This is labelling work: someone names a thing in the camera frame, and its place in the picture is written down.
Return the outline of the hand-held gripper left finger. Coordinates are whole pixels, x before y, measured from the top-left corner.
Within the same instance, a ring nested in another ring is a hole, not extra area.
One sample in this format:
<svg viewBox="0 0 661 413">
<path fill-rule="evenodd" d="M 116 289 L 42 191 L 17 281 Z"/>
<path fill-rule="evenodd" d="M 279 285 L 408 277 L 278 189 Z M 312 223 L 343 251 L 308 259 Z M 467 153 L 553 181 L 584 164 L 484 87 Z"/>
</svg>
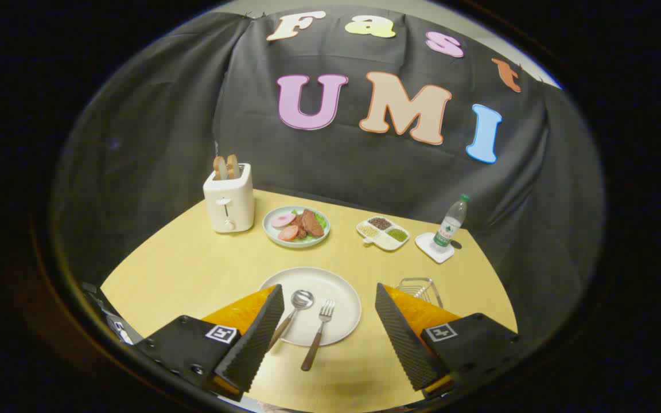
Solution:
<svg viewBox="0 0 661 413">
<path fill-rule="evenodd" d="M 238 402 L 250 390 L 284 311 L 283 288 L 272 285 L 203 319 L 179 315 L 135 347 L 202 391 Z"/>
</svg>

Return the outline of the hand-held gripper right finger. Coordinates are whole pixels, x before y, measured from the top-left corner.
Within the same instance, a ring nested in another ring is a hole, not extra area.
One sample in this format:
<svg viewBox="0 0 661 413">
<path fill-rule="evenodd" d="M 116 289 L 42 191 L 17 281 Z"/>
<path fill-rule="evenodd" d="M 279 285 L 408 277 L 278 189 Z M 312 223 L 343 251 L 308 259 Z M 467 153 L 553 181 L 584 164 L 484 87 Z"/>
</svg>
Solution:
<svg viewBox="0 0 661 413">
<path fill-rule="evenodd" d="M 479 387 L 521 359 L 519 335 L 483 313 L 460 317 L 381 283 L 375 309 L 407 379 L 425 398 Z"/>
</svg>

